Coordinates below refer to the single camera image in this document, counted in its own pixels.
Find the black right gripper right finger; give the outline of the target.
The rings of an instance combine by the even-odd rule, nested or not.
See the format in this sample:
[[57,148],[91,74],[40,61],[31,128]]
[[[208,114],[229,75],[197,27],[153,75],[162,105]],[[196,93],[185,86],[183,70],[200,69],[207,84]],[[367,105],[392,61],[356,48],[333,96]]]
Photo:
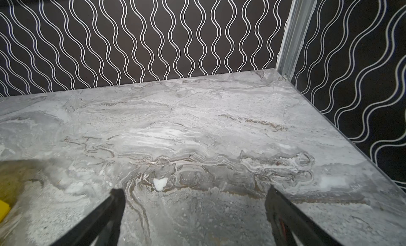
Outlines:
[[267,220],[277,246],[340,246],[341,243],[306,216],[273,185],[265,199]]

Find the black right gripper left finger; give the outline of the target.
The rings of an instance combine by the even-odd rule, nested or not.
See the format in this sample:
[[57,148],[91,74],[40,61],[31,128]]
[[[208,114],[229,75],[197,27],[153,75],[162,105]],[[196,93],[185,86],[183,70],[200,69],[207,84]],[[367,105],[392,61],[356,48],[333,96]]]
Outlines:
[[126,205],[124,190],[112,189],[110,196],[53,246],[116,246]]

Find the yellow plastic bin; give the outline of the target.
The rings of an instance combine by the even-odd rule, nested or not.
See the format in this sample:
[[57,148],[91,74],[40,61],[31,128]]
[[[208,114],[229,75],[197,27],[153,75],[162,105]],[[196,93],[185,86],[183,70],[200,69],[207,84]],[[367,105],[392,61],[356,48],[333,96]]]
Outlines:
[[11,207],[6,202],[0,200],[0,222],[2,222],[5,217],[9,214]]

